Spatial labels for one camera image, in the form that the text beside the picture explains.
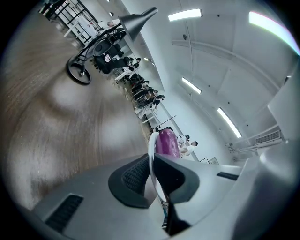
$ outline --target black slot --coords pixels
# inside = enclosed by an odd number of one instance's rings
[[[217,176],[222,177],[222,178],[231,179],[231,180],[234,180],[234,181],[236,181],[239,177],[238,175],[231,174],[231,173],[226,173],[226,172],[219,172],[217,174]]]
[[[45,221],[52,229],[61,233],[68,225],[70,219],[83,201],[83,197],[69,195],[55,210],[55,212]]]

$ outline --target lamp shade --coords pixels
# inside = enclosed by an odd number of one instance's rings
[[[151,7],[142,14],[119,16],[119,20],[131,41],[136,39],[144,24],[157,12],[158,9],[156,7]]]

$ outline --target rectangular ceiling light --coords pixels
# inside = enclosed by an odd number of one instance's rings
[[[189,82],[187,79],[182,78],[183,82],[186,83],[188,86],[190,86],[192,89],[194,89],[197,93],[201,94],[201,90],[197,88],[195,85],[193,85],[191,82]]]
[[[255,12],[249,12],[249,22],[275,34],[277,37],[285,41],[285,43],[288,44],[298,55],[300,55],[300,50],[295,39],[285,27],[281,26],[272,19]]]
[[[187,10],[179,13],[174,13],[172,15],[169,15],[170,21],[175,21],[183,18],[191,18],[191,17],[202,17],[202,11],[201,9],[192,9]]]
[[[221,114],[221,116],[225,119],[225,121],[231,127],[231,129],[233,130],[233,132],[235,133],[235,135],[237,136],[237,138],[242,137],[242,135],[240,134],[240,132],[238,131],[238,129],[235,127],[235,125],[230,120],[230,118],[226,115],[226,113],[222,110],[222,108],[219,108],[217,111],[219,112],[219,114]]]

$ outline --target purple object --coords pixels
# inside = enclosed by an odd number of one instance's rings
[[[162,130],[156,140],[156,153],[171,155],[180,158],[180,149],[176,134],[170,130]]]

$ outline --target wooden floor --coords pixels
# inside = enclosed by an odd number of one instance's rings
[[[132,104],[91,64],[89,86],[65,71],[77,53],[36,11],[1,64],[1,172],[12,197],[33,206],[85,169],[147,152]]]

